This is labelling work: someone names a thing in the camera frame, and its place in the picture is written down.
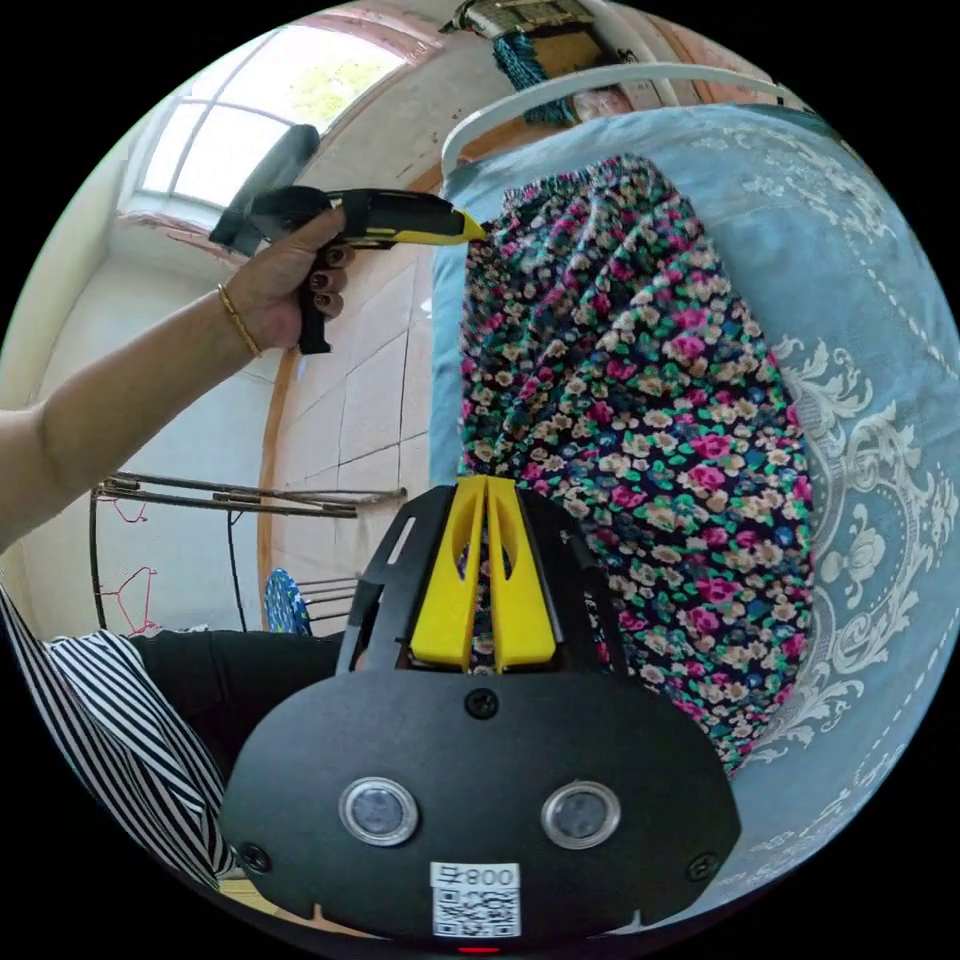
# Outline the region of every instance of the black pants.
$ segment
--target black pants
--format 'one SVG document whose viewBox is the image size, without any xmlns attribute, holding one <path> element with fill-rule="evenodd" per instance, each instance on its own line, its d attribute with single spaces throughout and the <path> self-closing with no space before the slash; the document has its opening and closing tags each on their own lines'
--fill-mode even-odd
<svg viewBox="0 0 960 960">
<path fill-rule="evenodd" d="M 147 673 L 197 732 L 224 779 L 254 727 L 298 690 L 336 672 L 342 633 L 213 630 L 129 637 Z"/>
</svg>

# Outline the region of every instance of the blue plate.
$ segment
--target blue plate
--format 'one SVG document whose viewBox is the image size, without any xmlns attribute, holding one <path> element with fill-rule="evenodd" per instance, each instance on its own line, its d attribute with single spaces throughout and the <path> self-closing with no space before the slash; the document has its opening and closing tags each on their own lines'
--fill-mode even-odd
<svg viewBox="0 0 960 960">
<path fill-rule="evenodd" d="M 307 604 L 297 581 L 288 571 L 278 567 L 270 574 L 264 587 L 263 600 L 271 633 L 312 635 Z"/>
</svg>

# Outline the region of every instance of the black and white striped cloth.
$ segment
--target black and white striped cloth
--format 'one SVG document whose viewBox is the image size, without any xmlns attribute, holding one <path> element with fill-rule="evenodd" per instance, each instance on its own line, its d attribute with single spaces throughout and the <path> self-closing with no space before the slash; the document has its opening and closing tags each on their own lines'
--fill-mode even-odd
<svg viewBox="0 0 960 960">
<path fill-rule="evenodd" d="M 42 643 L 2 586 L 0 633 L 84 786 L 149 853 L 218 889 L 237 866 L 217 827 L 223 778 L 133 645 L 107 631 Z"/>
</svg>

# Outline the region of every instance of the bed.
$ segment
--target bed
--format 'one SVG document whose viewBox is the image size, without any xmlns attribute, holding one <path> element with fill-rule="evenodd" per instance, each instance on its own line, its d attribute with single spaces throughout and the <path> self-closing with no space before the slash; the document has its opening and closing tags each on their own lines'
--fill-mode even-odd
<svg viewBox="0 0 960 960">
<path fill-rule="evenodd" d="M 445 145 L 443 169 L 445 196 L 485 221 L 510 187 L 621 152 L 651 159 L 691 198 L 760 318 L 811 444 L 811 652 L 793 695 L 734 778 L 743 819 L 737 849 L 673 923 L 816 853 L 874 794 L 923 718 L 960 621 L 960 337 L 893 200 L 789 91 L 778 90 L 785 106 L 599 118 L 457 163 L 461 145 L 531 106 L 641 79 L 758 84 L 678 64 L 586 71 L 465 120 Z M 463 247 L 447 248 L 434 262 L 431 484 L 451 482 L 460 455 L 464 257 Z"/>
</svg>

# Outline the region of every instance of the floral skirt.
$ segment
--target floral skirt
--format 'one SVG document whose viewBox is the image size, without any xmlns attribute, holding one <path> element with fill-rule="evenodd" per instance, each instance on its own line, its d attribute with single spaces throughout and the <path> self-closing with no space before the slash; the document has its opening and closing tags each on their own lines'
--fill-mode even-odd
<svg viewBox="0 0 960 960">
<path fill-rule="evenodd" d="M 468 251 L 461 348 L 461 473 L 580 521 L 631 675 L 732 774 L 806 650 L 811 488 L 776 361 L 690 202 L 632 156 L 511 191 Z M 492 665 L 482 586 L 471 669 Z"/>
</svg>

